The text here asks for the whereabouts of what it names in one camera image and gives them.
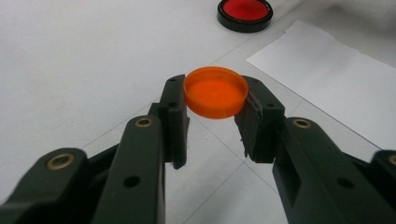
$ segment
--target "orange plastic cap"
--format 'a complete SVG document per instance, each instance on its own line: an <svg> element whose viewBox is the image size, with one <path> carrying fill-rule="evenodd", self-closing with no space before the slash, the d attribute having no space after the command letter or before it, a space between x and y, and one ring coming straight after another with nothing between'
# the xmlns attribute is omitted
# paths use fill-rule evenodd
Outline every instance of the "orange plastic cap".
<svg viewBox="0 0 396 224"><path fill-rule="evenodd" d="M248 84L234 71L222 67L203 67L184 80L186 105L209 119L225 119L237 114L245 104Z"/></svg>

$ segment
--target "white table surface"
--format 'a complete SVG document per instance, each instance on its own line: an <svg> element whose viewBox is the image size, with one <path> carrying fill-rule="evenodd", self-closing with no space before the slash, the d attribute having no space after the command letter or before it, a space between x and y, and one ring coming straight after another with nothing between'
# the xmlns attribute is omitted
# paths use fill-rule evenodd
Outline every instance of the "white table surface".
<svg viewBox="0 0 396 224"><path fill-rule="evenodd" d="M269 2L270 26L239 34L218 23L219 1L0 1L0 201L56 148L92 156L117 144L166 79L208 65L261 80L287 117L314 120L369 161L379 148L246 59L304 20L396 67L396 1ZM167 223L287 223L272 165L244 157L233 119L189 116L188 162L166 165Z"/></svg>

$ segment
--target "orange disc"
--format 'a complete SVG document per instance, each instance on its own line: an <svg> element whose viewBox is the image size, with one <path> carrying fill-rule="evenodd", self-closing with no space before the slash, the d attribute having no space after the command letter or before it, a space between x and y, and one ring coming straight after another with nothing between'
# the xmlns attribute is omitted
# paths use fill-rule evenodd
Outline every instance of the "orange disc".
<svg viewBox="0 0 396 224"><path fill-rule="evenodd" d="M203 67L184 80L186 105L209 119L225 119L237 114L245 104L248 84L234 71L222 67Z"/></svg>

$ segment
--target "white paper sheet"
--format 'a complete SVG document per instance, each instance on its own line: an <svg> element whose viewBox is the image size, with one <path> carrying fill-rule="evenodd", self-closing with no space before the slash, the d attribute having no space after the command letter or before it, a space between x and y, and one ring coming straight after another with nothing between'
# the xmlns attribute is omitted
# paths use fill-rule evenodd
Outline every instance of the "white paper sheet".
<svg viewBox="0 0 396 224"><path fill-rule="evenodd" d="M396 149L395 68L302 21L247 61L378 147Z"/></svg>

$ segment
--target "red disc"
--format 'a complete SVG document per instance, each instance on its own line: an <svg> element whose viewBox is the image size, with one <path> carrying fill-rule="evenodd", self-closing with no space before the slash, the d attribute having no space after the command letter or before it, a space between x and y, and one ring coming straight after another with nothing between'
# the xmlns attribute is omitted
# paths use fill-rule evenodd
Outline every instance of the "red disc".
<svg viewBox="0 0 396 224"><path fill-rule="evenodd" d="M268 15L268 7L259 0L228 0L223 9L229 16L243 21L256 21Z"/></svg>

